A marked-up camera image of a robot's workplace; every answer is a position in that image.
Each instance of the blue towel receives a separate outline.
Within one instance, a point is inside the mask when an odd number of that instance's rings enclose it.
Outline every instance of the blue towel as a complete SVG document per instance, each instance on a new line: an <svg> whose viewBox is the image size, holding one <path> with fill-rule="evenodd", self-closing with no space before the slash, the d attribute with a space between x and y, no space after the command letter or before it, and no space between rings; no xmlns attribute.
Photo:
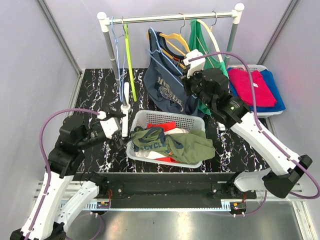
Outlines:
<svg viewBox="0 0 320 240"><path fill-rule="evenodd" d="M274 98L276 99L276 103L274 105L274 107L261 107L261 106L257 106L256 107L256 111L258 113L271 113L271 112L279 112L279 111L283 111L286 109L286 106L284 104L284 101L282 101L282 98L280 96L280 93L278 91L274 76L272 75L272 72L266 70L263 70L260 72L263 76L263 80L265 81L266 85L268 86L268 88L270 89L270 91L272 92ZM232 85L232 83L229 83L229 88L231 93L238 97L238 94L236 92L235 87Z"/></svg>

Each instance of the yellow hanger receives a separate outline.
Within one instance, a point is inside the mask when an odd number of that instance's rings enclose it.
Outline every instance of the yellow hanger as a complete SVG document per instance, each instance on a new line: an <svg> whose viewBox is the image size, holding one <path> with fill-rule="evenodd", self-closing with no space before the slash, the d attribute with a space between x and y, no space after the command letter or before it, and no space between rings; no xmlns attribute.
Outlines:
<svg viewBox="0 0 320 240"><path fill-rule="evenodd" d="M149 32L146 33L146 37L149 39ZM169 42L168 40L165 40L168 44L170 44L175 50L177 50L182 56L185 56L186 54L181 51L179 48L177 48L173 43Z"/></svg>
<svg viewBox="0 0 320 240"><path fill-rule="evenodd" d="M163 52L165 55L167 55L171 60L175 60L174 57L171 56L170 53L168 53L166 50L164 50L163 48L161 48L161 50L162 50L162 52ZM179 63L179 66L180 66L181 68L183 68L183 69L186 68L186 66L183 65L182 63Z"/></svg>
<svg viewBox="0 0 320 240"><path fill-rule="evenodd" d="M187 53L190 53L190 48L189 48L189 46L188 46L188 43L187 43L186 40L181 36L181 30L182 30L182 28L186 25L185 16L183 16L183 19L184 19L184 24L183 24L183 26L180 28L180 34L178 34L178 33L172 33L172 34L170 34L170 35L166 35L166 34L160 33L159 36L165 38L165 40L166 40L168 43L169 43L168 39L175 39L175 40L179 41L179 42L182 44L182 46L184 47L184 49L186 50L186 52L187 52ZM177 47L176 47L176 46L174 46L172 43L169 43L169 44L170 44L172 47L174 47L174 49L177 50Z"/></svg>

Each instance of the white connector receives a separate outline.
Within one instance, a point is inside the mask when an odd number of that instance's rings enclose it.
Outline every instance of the white connector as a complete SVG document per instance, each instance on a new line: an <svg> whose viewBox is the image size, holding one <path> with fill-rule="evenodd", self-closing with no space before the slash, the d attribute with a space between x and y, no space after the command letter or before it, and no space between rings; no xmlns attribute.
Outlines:
<svg viewBox="0 0 320 240"><path fill-rule="evenodd" d="M234 10L232 10L233 15L236 16L232 21L233 24L240 23L243 10L245 10L245 5L243 3L237 3L235 5Z"/></svg>
<svg viewBox="0 0 320 240"><path fill-rule="evenodd" d="M109 28L108 28L109 18L107 18L107 14L101 11L101 12L98 12L96 17L99 19L101 31L103 33L107 33L109 31Z"/></svg>
<svg viewBox="0 0 320 240"><path fill-rule="evenodd" d="M194 72L202 71L204 69L205 63L206 63L205 58L200 58L198 60L189 62L189 60L194 59L196 57L200 57L200 56L203 56L203 54L199 52L198 49L194 49L185 55L185 59L183 60L183 63L185 66L190 65L190 69L188 70L188 73L186 75L187 78L190 78L194 74Z"/></svg>
<svg viewBox="0 0 320 240"><path fill-rule="evenodd" d="M128 82L124 83L124 97L126 101L126 106L121 105L121 111L125 116L122 118L122 137L128 137L128 128L129 128L129 112L131 110L131 105L129 103L129 90L130 86Z"/></svg>

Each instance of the white cloth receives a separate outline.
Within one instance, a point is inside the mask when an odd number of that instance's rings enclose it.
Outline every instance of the white cloth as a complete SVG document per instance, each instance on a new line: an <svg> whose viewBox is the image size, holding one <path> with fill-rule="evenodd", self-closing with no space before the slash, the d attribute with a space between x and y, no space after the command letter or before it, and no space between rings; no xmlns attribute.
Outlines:
<svg viewBox="0 0 320 240"><path fill-rule="evenodd" d="M152 150L141 150L136 152L135 155L139 158L145 158L145 159L160 159L160 158L167 157L165 155L162 155L161 153L158 153Z"/></svg>
<svg viewBox="0 0 320 240"><path fill-rule="evenodd" d="M189 132L187 130L184 130L182 128L174 128L169 131L165 131L164 134L188 134ZM167 156L162 155L161 153L158 153L156 151L152 150L140 150L135 153L136 157L139 158L145 158L145 159L161 159L161 158L166 158Z"/></svg>
<svg viewBox="0 0 320 240"><path fill-rule="evenodd" d="M182 128L174 128L174 129L171 129L169 131L165 131L164 134L167 135L167 134L188 134L189 131L187 130L184 130Z"/></svg>

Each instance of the plastic hanger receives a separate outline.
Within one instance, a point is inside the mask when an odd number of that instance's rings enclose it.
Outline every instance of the plastic hanger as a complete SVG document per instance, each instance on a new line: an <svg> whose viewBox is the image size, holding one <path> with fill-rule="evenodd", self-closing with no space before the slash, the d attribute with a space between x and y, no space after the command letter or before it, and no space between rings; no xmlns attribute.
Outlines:
<svg viewBox="0 0 320 240"><path fill-rule="evenodd" d="M171 60L175 60L174 57L173 57L172 55L170 55L170 53L168 53L168 52L167 52L166 50L164 50L162 47L161 47L161 50L162 50L162 52L163 52L165 55L167 55ZM181 68L183 68L183 69L186 68L186 66L183 65L182 63L179 63L179 66L180 66Z"/></svg>
<svg viewBox="0 0 320 240"><path fill-rule="evenodd" d="M170 35L166 35L166 34L164 34L164 33L160 33L159 36L165 38L165 40L166 40L174 49L176 49L179 53L181 53L181 51L180 51L176 46L174 46L171 42L169 42L168 39L175 39L175 40L179 41L179 42L182 44L182 46L184 47L184 49L186 50L186 52L187 52L187 53L190 53L190 48L189 48L189 46L188 46L188 43L187 43L186 40L181 36L181 30L182 30L182 28L186 25L185 16L183 16L183 19L184 19L184 24L183 24L183 26L180 28L180 33L179 33L179 34L177 34L177 33L171 33Z"/></svg>
<svg viewBox="0 0 320 240"><path fill-rule="evenodd" d="M205 23L204 23L202 20L200 20L200 19L197 19L196 21L197 21L198 23L200 23L200 24L205 28L205 30L208 32L208 34L209 34L209 36L210 36L210 39L211 39L211 41L213 42L215 51L216 51L216 52L220 52L220 49L219 49L217 40L216 40L214 34L211 32L211 30L210 30L210 28L208 27L208 25L205 24ZM217 56L218 56L219 62L222 63L224 60L222 59L221 54L219 54L219 55L217 55Z"/></svg>
<svg viewBox="0 0 320 240"><path fill-rule="evenodd" d="M130 54L130 42L129 42L129 30L128 30L128 24L123 24L124 21L122 20L122 26L124 29L124 39L125 39L125 49L126 49L126 59L128 60L128 71L130 76L130 83L131 83L131 89L132 89L132 96L133 101L137 101L137 94L136 94L136 88L135 88L135 82L134 82L134 74L132 71L132 63L131 63L131 54Z"/></svg>
<svg viewBox="0 0 320 240"><path fill-rule="evenodd" d="M198 36L196 36L196 39L198 40L198 42L199 42L202 50L204 51L204 54L208 54L208 52L206 51L206 49L205 49L204 46L202 45L200 39L198 38ZM211 63L212 68L215 68L215 66L214 66L214 64L212 63L210 57L208 57L207 59L208 59L208 61Z"/></svg>

